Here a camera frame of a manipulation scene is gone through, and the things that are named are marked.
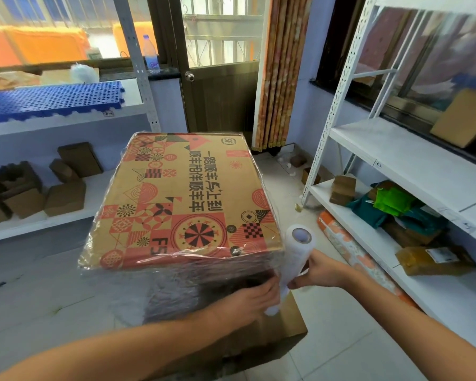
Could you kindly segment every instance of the tile floor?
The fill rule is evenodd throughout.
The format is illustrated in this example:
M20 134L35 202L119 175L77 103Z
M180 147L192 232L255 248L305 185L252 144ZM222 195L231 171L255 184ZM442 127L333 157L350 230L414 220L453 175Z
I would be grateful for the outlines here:
M317 227L321 208L314 198L308 209L295 211L303 190L301 168L288 169L267 153L255 159L281 229L293 223L308 226L317 236L317 248L344 262ZM89 225L85 219L0 242L0 371L36 352L121 327L76 269ZM425 379L343 290L305 288L294 296L308 335L283 358L226 381Z

